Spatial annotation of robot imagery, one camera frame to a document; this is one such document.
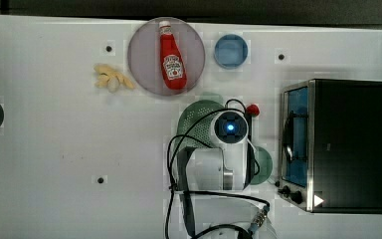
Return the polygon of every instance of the ketchup label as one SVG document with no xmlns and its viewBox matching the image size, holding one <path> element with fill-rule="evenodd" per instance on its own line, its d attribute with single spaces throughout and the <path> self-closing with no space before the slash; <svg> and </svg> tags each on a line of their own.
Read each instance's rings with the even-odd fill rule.
<svg viewBox="0 0 382 239">
<path fill-rule="evenodd" d="M 183 67 L 179 58 L 175 55 L 168 55 L 164 58 L 163 67 L 169 81 L 182 78 Z"/>
</svg>

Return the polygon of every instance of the small blue bowl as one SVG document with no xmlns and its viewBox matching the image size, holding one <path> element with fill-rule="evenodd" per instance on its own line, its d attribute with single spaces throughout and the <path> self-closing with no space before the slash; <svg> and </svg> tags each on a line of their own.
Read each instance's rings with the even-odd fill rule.
<svg viewBox="0 0 382 239">
<path fill-rule="evenodd" d="M 241 66 L 247 56 L 247 43 L 238 35 L 225 35 L 216 43 L 216 62 L 225 69 L 234 69 Z"/>
</svg>

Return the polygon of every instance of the white table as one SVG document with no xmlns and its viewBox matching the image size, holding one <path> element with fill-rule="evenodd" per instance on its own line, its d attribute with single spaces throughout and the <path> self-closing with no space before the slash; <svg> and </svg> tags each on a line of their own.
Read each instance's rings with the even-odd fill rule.
<svg viewBox="0 0 382 239">
<path fill-rule="evenodd" d="M 253 141 L 276 172 L 281 88 L 312 78 L 382 81 L 382 31 L 192 24 L 207 60 L 191 92 L 162 98 L 140 87 L 96 89 L 93 65 L 127 72 L 128 41 L 142 23 L 0 16 L 0 239 L 163 238 L 166 143 L 180 112 L 204 92 L 259 104 Z M 235 71 L 213 58 L 226 33 L 250 46 Z M 108 42 L 114 53 L 104 52 Z M 106 184 L 93 183 L 100 175 Z M 382 238 L 382 215 L 305 213 L 268 183 L 246 193 L 271 202 L 281 239 Z M 186 238 L 179 207 L 172 213 L 171 238 Z"/>
</svg>

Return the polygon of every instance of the ketchup bottle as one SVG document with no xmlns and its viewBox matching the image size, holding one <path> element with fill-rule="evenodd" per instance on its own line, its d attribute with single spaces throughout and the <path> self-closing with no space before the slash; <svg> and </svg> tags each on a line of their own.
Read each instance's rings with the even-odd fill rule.
<svg viewBox="0 0 382 239">
<path fill-rule="evenodd" d="M 187 84 L 181 53 L 172 35 L 170 22 L 161 21 L 160 30 L 160 67 L 166 86 L 172 90 L 180 90 Z"/>
</svg>

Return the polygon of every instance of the bottle cap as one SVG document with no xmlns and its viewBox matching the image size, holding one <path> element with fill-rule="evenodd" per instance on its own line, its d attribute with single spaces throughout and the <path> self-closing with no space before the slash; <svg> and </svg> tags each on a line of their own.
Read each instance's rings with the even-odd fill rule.
<svg viewBox="0 0 382 239">
<path fill-rule="evenodd" d="M 161 27 L 167 27 L 167 26 L 170 26 L 170 22 L 169 21 L 161 21 L 159 23 L 159 28 Z"/>
</svg>

